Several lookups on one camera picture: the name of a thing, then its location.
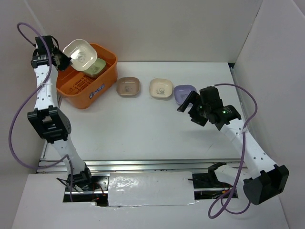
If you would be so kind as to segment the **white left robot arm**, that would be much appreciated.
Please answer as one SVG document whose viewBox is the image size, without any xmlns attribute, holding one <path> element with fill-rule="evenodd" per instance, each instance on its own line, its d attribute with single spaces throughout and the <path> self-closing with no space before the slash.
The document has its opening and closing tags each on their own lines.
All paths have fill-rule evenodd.
<svg viewBox="0 0 305 229">
<path fill-rule="evenodd" d="M 72 143 L 71 123 L 58 105 L 57 63 L 52 61 L 49 64 L 47 52 L 40 54 L 35 49 L 31 65 L 36 74 L 38 92 L 34 110 L 28 112 L 27 118 L 39 137 L 53 146 L 63 159 L 68 172 L 67 184 L 87 191 L 93 187 L 94 178 Z"/>
</svg>

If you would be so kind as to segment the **green panda plate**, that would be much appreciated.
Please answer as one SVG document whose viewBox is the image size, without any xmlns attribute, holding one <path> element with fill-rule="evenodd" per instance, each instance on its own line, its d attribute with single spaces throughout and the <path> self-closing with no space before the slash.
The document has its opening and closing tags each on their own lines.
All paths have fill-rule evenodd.
<svg viewBox="0 0 305 229">
<path fill-rule="evenodd" d="M 101 75 L 107 68 L 106 61 L 98 58 L 94 64 L 92 64 L 87 70 L 83 73 L 91 78 L 96 78 Z"/>
</svg>

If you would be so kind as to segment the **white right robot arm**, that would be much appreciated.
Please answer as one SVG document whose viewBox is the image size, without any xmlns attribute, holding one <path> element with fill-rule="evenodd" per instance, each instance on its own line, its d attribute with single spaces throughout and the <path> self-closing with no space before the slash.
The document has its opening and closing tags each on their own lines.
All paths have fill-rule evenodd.
<svg viewBox="0 0 305 229">
<path fill-rule="evenodd" d="M 244 127 L 238 111 L 232 105 L 223 105 L 216 88 L 191 91 L 177 111 L 184 112 L 189 104 L 192 105 L 188 112 L 191 121 L 200 126 L 207 122 L 215 125 L 243 158 L 248 171 L 240 174 L 236 186 L 239 198 L 259 205 L 283 192 L 289 176 L 287 167 L 278 166 L 266 154 Z"/>
</svg>

